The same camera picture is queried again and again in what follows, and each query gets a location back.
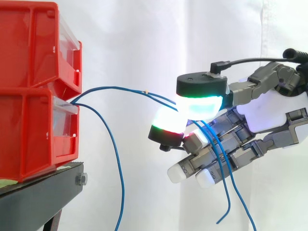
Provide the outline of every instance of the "green light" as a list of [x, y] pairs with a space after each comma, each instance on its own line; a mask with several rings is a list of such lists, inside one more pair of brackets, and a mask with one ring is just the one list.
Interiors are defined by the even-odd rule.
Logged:
[[180, 113], [191, 120], [212, 119], [222, 105], [222, 96], [204, 98], [187, 98], [177, 95], [177, 108]]
[[186, 129], [187, 118], [183, 114], [174, 111], [168, 107], [162, 107], [155, 115], [155, 119], [152, 123], [153, 126], [174, 132], [183, 133]]

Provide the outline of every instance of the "robotic hand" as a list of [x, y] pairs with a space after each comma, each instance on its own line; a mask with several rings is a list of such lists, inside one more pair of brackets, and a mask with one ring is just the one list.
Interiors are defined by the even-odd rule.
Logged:
[[[287, 49], [283, 57], [217, 62], [211, 65], [210, 72], [178, 77], [180, 101], [177, 108], [181, 112], [178, 114], [202, 120], [214, 117], [221, 109], [228, 109], [208, 125], [218, 136], [233, 171], [263, 157], [267, 151], [298, 144], [308, 136], [308, 54]], [[227, 78], [220, 75], [221, 70], [234, 64], [254, 61], [272, 62], [258, 68], [245, 82], [227, 85]], [[295, 70], [276, 61], [300, 65]], [[264, 139], [254, 140], [257, 134], [268, 132]], [[210, 137], [219, 152], [225, 176], [228, 176], [222, 151], [215, 138]], [[183, 143], [183, 149], [190, 154], [168, 170], [173, 183], [194, 174], [203, 188], [222, 180], [217, 156], [199, 129], [184, 137], [183, 133], [157, 130], [152, 126], [149, 138], [159, 142], [164, 151]]]

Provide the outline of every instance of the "white fingertip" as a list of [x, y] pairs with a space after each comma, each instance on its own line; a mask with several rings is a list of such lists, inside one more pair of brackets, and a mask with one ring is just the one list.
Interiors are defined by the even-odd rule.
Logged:
[[179, 183], [186, 179], [186, 175], [179, 164], [175, 164], [169, 168], [167, 174], [172, 183]]
[[212, 175], [206, 168], [196, 174], [196, 180], [203, 189], [208, 189], [212, 185], [215, 185]]

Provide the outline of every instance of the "black sensor cap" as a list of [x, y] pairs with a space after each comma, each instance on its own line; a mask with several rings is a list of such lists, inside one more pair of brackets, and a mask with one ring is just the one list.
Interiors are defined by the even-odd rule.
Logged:
[[187, 98], [204, 98], [226, 94], [227, 78], [212, 77], [207, 72], [191, 73], [177, 79], [177, 94]]
[[182, 143], [184, 133], [166, 131], [155, 126], [151, 126], [148, 138], [164, 146], [179, 147]]

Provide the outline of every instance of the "black cable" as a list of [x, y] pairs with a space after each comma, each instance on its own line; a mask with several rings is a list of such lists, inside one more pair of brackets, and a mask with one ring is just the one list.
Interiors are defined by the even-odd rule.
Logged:
[[291, 62], [293, 63], [293, 59], [277, 59], [277, 58], [249, 58], [249, 59], [240, 59], [236, 61], [230, 62], [230, 65], [250, 63], [250, 62]]
[[170, 147], [171, 149], [175, 149], [175, 150], [182, 150], [185, 151], [185, 149], [183, 147]]

